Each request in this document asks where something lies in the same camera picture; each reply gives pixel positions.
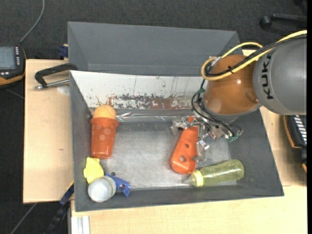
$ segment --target orange plastic toy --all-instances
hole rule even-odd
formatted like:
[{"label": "orange plastic toy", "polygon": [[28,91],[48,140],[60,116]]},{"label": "orange plastic toy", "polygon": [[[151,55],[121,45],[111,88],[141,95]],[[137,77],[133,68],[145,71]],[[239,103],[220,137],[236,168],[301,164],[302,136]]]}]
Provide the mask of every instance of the orange plastic toy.
[{"label": "orange plastic toy", "polygon": [[92,125],[91,156],[107,159],[112,155],[118,121],[106,117],[96,117],[90,120]]},{"label": "orange plastic toy", "polygon": [[193,157],[197,156],[196,143],[198,138],[198,127],[184,129],[179,142],[175,147],[174,154],[171,157],[171,167],[177,173],[191,174],[196,169],[196,161]]}]

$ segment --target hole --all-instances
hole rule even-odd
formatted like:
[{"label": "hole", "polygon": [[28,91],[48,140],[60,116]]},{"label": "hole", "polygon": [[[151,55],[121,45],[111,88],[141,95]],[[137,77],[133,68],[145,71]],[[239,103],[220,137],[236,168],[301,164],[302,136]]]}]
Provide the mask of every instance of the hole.
[{"label": "hole", "polygon": [[111,130],[109,128],[105,128],[104,133],[106,135],[110,135],[111,134]]},{"label": "hole", "polygon": [[181,162],[185,162],[186,161],[186,158],[184,156],[180,156],[180,161]]}]

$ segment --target screen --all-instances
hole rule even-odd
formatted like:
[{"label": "screen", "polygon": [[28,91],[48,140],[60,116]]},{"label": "screen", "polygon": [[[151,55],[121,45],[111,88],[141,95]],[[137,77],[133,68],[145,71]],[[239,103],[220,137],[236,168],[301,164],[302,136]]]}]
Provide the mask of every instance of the screen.
[{"label": "screen", "polygon": [[0,46],[0,69],[15,69],[14,47]]}]

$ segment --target metal clamp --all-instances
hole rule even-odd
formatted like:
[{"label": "metal clamp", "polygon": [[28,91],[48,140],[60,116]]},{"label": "metal clamp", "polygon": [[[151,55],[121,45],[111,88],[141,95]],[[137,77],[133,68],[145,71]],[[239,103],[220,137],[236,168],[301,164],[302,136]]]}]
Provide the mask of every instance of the metal clamp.
[{"label": "metal clamp", "polygon": [[171,126],[171,131],[174,135],[177,134],[179,128],[187,129],[191,127],[196,127],[201,125],[201,121],[198,120],[197,118],[194,118],[193,121],[189,122],[189,117],[183,117],[180,120],[173,119],[172,120],[172,126]]},{"label": "metal clamp", "polygon": [[58,86],[64,83],[69,82],[69,79],[65,79],[65,80],[60,80],[60,81],[56,81],[56,82],[51,82],[51,83],[47,83],[43,77],[44,76],[49,76],[49,75],[53,75],[53,74],[57,74],[66,70],[78,70],[77,66],[72,64],[72,63],[66,63],[63,65],[59,65],[59,66],[55,66],[52,68],[47,68],[47,69],[43,69],[40,70],[38,72],[36,72],[35,74],[35,79],[38,83],[40,83],[40,86],[35,86],[34,89],[39,90],[39,89],[43,89],[43,88],[48,88],[51,86]]},{"label": "metal clamp", "polygon": [[193,157],[196,162],[207,159],[207,151],[210,148],[210,134],[207,124],[202,124],[198,130],[198,142],[196,143],[197,156]]}]

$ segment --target yellow cable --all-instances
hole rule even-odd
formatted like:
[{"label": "yellow cable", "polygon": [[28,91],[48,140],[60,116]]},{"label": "yellow cable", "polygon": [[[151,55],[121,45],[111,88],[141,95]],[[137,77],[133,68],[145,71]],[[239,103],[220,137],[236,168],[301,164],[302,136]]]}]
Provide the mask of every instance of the yellow cable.
[{"label": "yellow cable", "polygon": [[240,47],[242,47],[242,46],[246,46],[246,45],[255,45],[255,46],[259,47],[259,48],[263,48],[263,46],[262,46],[261,44],[257,43],[257,42],[252,42],[252,41],[250,41],[250,42],[244,42],[244,43],[241,43],[240,45],[234,47],[233,49],[230,49],[228,52],[226,52],[226,53],[222,56],[222,58],[225,58],[226,56],[228,56],[228,55],[229,55],[230,53],[232,53],[235,49],[238,49],[238,48],[240,48]]},{"label": "yellow cable", "polygon": [[[286,37],[280,39],[280,40],[277,41],[277,42],[284,41],[284,40],[287,40],[287,39],[290,39],[290,38],[294,38],[294,37],[297,37],[297,36],[300,36],[300,35],[305,35],[305,34],[307,34],[307,33],[308,33],[307,30],[298,31],[298,32],[292,33],[292,34],[290,34],[290,35],[288,35],[288,36],[286,36]],[[255,56],[255,57],[251,58],[249,61],[245,62],[244,64],[238,66],[237,68],[234,68],[234,69],[232,70],[232,72],[228,72],[228,73],[225,73],[225,74],[216,76],[216,77],[208,77],[208,76],[205,76],[205,72],[204,72],[205,67],[206,67],[206,65],[207,65],[210,61],[213,60],[212,58],[210,58],[210,59],[208,59],[208,60],[204,63],[204,65],[202,66],[202,68],[201,68],[201,74],[202,74],[203,78],[206,79],[206,80],[219,80],[219,79],[225,78],[225,77],[230,76],[231,74],[233,74],[233,73],[235,73],[235,72],[237,72],[237,71],[243,69],[244,67],[248,66],[250,63],[254,62],[255,60],[258,60],[261,56],[265,55],[266,53],[268,53],[268,52],[271,51],[271,50],[272,50],[272,49],[268,49],[267,51],[265,51],[265,52],[263,52],[263,53],[261,53],[261,54]]]},{"label": "yellow cable", "polygon": [[201,76],[203,76],[203,78],[206,79],[206,80],[208,80],[210,77],[205,75],[205,68],[208,65],[208,63],[213,61],[214,59],[216,59],[216,58],[215,57],[209,58],[208,60],[205,61],[205,63],[201,67]]}]

